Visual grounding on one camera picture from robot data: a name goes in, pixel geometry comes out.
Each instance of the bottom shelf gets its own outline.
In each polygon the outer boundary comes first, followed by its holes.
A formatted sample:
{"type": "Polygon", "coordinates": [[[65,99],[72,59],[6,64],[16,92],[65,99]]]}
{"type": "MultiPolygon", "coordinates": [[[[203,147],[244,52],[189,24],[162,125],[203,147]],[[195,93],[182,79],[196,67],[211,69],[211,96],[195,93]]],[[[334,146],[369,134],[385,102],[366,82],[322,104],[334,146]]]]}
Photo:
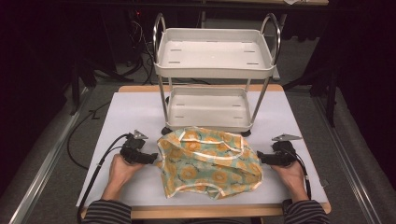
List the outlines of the bottom shelf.
{"type": "Polygon", "coordinates": [[[174,87],[168,104],[171,130],[198,126],[225,132],[250,130],[245,89],[174,87]]]}

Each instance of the striped sleeve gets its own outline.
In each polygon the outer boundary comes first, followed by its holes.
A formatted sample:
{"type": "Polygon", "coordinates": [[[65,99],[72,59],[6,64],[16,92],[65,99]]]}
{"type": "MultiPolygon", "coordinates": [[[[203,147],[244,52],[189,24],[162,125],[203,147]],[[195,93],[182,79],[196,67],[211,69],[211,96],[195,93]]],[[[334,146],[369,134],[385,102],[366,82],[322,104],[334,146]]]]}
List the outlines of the striped sleeve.
{"type": "Polygon", "coordinates": [[[84,224],[131,223],[131,206],[116,201],[99,200],[90,204],[84,224]]]}
{"type": "Polygon", "coordinates": [[[285,224],[329,224],[330,220],[317,201],[291,204],[285,213],[285,224]]]}

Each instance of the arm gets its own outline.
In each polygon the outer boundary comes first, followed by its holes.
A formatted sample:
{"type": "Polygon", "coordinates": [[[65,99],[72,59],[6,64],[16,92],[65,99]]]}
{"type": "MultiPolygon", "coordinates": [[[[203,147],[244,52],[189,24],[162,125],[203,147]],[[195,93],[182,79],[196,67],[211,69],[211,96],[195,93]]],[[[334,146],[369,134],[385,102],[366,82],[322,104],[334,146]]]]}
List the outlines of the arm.
{"type": "Polygon", "coordinates": [[[143,164],[131,165],[120,154],[114,155],[108,183],[99,201],[90,204],[82,223],[131,223],[131,206],[119,202],[122,187],[143,164]]]}
{"type": "Polygon", "coordinates": [[[298,162],[288,167],[271,166],[289,190],[292,204],[285,210],[285,223],[330,223],[320,204],[309,200],[304,187],[304,173],[298,162]]]}

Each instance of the caster wheel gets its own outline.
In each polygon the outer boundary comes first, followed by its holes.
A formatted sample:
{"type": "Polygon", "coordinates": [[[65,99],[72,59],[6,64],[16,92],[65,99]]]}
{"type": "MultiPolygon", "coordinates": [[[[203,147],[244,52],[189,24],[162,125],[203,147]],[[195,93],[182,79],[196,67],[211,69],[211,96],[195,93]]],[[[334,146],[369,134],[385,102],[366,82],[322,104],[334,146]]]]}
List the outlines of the caster wheel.
{"type": "Polygon", "coordinates": [[[242,135],[243,137],[248,137],[248,136],[251,135],[251,132],[250,132],[250,130],[248,130],[248,131],[246,131],[246,132],[241,133],[241,135],[242,135]]]}
{"type": "Polygon", "coordinates": [[[172,132],[172,130],[170,130],[169,128],[166,128],[166,127],[164,127],[162,130],[161,130],[161,134],[162,135],[166,135],[166,134],[169,134],[169,133],[171,133],[172,132]]]}

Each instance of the white tabletop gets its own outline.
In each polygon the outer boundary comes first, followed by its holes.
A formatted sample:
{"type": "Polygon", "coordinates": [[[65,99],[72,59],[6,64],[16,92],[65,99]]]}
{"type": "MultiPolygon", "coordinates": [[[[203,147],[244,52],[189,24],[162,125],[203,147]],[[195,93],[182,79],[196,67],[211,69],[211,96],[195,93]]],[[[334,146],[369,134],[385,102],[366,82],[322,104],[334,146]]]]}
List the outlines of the white tabletop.
{"type": "MultiPolygon", "coordinates": [[[[259,92],[250,91],[247,98],[250,111],[256,105],[259,92]]],[[[124,133],[133,133],[134,130],[145,134],[148,139],[142,152],[159,152],[157,140],[162,136],[161,129],[164,127],[164,114],[159,92],[116,92],[114,93],[110,108],[108,109],[103,130],[98,139],[94,151],[90,170],[83,186],[83,191],[78,199],[78,204],[83,192],[87,188],[96,164],[103,157],[112,142],[124,133]]],[[[256,117],[251,136],[247,142],[253,150],[263,153],[273,153],[271,139],[282,133],[302,136],[295,117],[290,109],[289,102],[283,91],[267,91],[262,100],[259,113],[256,117]]],[[[120,147],[125,142],[121,139],[115,147],[120,147]]],[[[328,199],[319,183],[318,173],[306,148],[304,139],[291,141],[297,153],[303,159],[309,175],[312,199],[319,203],[328,203],[328,199]]],[[[85,205],[100,199],[106,186],[108,169],[115,150],[110,153],[96,178],[91,193],[85,205]]],[[[264,180],[262,184],[252,192],[245,192],[232,198],[212,200],[207,195],[179,192],[173,198],[166,199],[163,192],[161,170],[154,165],[146,165],[125,186],[121,201],[132,206],[175,206],[175,205],[254,205],[254,204],[281,204],[290,196],[281,183],[278,175],[271,168],[263,164],[264,180]]]]}

